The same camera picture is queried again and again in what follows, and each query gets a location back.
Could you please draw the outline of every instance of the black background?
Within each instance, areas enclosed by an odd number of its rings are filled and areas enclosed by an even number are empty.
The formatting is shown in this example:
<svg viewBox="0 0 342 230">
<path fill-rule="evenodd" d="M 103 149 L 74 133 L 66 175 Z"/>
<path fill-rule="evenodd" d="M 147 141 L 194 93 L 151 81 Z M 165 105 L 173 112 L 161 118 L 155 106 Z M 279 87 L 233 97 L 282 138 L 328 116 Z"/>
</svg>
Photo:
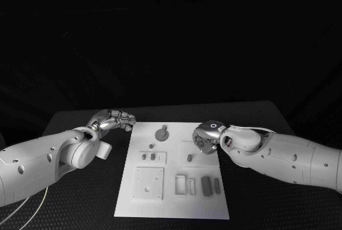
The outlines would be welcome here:
<svg viewBox="0 0 342 230">
<path fill-rule="evenodd" d="M 7 145 L 60 110 L 269 100 L 298 136 L 342 147 L 342 0 L 1 4 Z"/>
</svg>

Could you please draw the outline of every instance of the robotic hand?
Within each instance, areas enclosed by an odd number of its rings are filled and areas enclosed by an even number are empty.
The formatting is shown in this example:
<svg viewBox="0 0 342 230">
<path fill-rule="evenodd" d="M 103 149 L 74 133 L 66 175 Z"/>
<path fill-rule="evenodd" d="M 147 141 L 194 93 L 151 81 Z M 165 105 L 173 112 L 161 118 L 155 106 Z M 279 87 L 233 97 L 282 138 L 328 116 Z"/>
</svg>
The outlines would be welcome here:
<svg viewBox="0 0 342 230">
<path fill-rule="evenodd" d="M 253 130 L 266 131 L 266 135 Z M 217 121 L 201 123 L 191 137 L 204 154 L 214 153 L 219 144 L 238 166 L 287 183 L 342 191 L 340 150 L 263 128 L 226 127 Z"/>
<path fill-rule="evenodd" d="M 0 150 L 0 207 L 27 198 L 93 157 L 106 159 L 111 145 L 99 141 L 109 129 L 131 131 L 135 117 L 125 112 L 102 110 L 85 127 L 43 136 Z"/>
</svg>

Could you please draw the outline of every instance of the table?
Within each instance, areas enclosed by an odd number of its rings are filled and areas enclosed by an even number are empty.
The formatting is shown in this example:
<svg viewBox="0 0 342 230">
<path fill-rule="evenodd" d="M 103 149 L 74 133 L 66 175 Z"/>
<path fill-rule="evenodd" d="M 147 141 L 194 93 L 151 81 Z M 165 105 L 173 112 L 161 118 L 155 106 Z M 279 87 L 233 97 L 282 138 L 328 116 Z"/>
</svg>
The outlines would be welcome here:
<svg viewBox="0 0 342 230">
<path fill-rule="evenodd" d="M 92 115 L 105 108 L 57 112 L 43 136 L 86 125 Z M 271 101 L 112 109 L 135 115 L 141 122 L 204 122 L 213 119 L 225 124 L 263 127 L 294 135 Z M 236 166 L 222 150 L 217 155 L 230 220 L 115 218 L 129 132 L 111 130 L 102 141 L 112 145 L 106 160 L 95 157 L 82 170 L 67 173 L 48 187 L 43 206 L 25 226 L 27 230 L 342 229 L 342 202 L 336 191 L 282 183 L 249 168 Z M 44 190 L 31 196 L 0 226 L 1 229 L 20 228 L 35 211 L 43 194 Z M 1 207 L 0 219 L 20 203 Z"/>
</svg>

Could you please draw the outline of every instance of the screw hole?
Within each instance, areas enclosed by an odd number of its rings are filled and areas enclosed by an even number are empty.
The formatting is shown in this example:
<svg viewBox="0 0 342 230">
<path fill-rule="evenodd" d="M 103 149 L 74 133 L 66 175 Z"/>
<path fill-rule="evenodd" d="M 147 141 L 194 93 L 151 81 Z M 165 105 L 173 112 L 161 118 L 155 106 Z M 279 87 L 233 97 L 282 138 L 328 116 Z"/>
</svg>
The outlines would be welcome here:
<svg viewBox="0 0 342 230">
<path fill-rule="evenodd" d="M 18 167 L 17 167 L 17 172 L 18 172 L 20 174 L 22 174 L 22 171 L 24 171 L 22 166 L 18 166 Z"/>
<path fill-rule="evenodd" d="M 46 159 L 48 162 L 51 162 L 51 155 L 50 154 L 46 155 Z"/>
</svg>

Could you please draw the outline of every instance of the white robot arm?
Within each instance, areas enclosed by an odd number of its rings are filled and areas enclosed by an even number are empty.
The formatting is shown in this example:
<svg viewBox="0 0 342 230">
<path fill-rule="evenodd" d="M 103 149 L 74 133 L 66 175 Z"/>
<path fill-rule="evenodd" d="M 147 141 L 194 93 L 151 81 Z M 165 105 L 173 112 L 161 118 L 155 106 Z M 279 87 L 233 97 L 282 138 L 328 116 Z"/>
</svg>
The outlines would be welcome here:
<svg viewBox="0 0 342 230">
<path fill-rule="evenodd" d="M 111 145 L 99 141 L 109 129 L 135 124 L 125 112 L 102 110 L 85 127 L 21 142 L 0 150 L 0 207 L 27 198 L 93 157 L 106 159 Z"/>
<path fill-rule="evenodd" d="M 201 153 L 212 154 L 219 144 L 240 167 L 287 183 L 342 191 L 340 150 L 262 128 L 226 127 L 217 121 L 201 123 L 191 136 Z"/>
</svg>

